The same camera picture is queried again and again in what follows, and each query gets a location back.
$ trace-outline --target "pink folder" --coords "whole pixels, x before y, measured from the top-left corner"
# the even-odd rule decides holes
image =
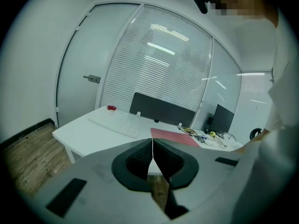
[[[155,128],[151,128],[150,132],[153,139],[167,139],[181,144],[200,147],[199,144],[186,133],[177,133]]]

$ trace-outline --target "white desk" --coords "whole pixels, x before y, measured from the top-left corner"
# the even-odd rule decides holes
[[[125,119],[140,124],[138,139],[130,138],[125,135],[102,128],[99,125],[96,125],[88,120],[89,117],[94,117],[95,115],[100,116],[101,114],[103,114],[103,112],[107,112],[106,106],[92,111],[53,132],[53,136],[65,146],[67,154],[72,163],[75,162],[75,158],[72,152],[78,154],[81,157],[84,157],[97,151],[102,151],[132,141],[151,138],[151,128],[184,133],[174,125],[169,125],[162,122],[155,123],[151,119],[143,117],[139,118],[136,115],[116,110],[115,112],[118,112]],[[198,133],[198,135],[203,135],[211,138],[211,136],[206,135],[201,131],[196,132]],[[235,142],[233,138],[231,138],[230,140],[228,140],[227,138],[225,140],[219,138],[220,141],[228,146],[226,149],[219,147],[217,145],[217,142],[214,142],[214,147],[212,147],[198,142],[195,138],[193,139],[202,148],[233,151],[242,147],[242,144],[240,144],[239,142]],[[155,162],[151,163],[149,167],[149,173],[160,173],[160,170]]]

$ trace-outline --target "black baseboard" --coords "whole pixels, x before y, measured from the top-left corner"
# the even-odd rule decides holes
[[[30,134],[31,132],[35,131],[36,129],[45,126],[46,124],[51,123],[52,125],[55,125],[54,121],[52,119],[45,119],[36,125],[33,125],[27,129],[24,129],[23,131],[15,134],[14,136],[10,137],[9,139],[3,141],[0,144],[0,152],[2,152],[4,149],[8,148],[10,145],[18,141],[20,138],[23,138],[27,134]]]

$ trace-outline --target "black round object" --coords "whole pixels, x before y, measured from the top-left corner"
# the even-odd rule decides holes
[[[261,132],[262,132],[262,129],[260,129],[260,128],[256,128],[256,129],[252,130],[249,135],[250,140],[252,140],[256,136],[256,133],[260,134]]]
[[[201,13],[207,13],[207,2],[208,0],[194,0],[198,8],[200,9]]]

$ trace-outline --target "red object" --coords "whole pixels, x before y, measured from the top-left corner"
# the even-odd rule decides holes
[[[200,147],[198,143],[186,133],[177,133],[155,128],[151,128],[150,132],[153,139],[167,139],[181,144]]]
[[[108,110],[116,110],[116,107],[115,106],[113,106],[113,105],[107,105],[107,109]]]

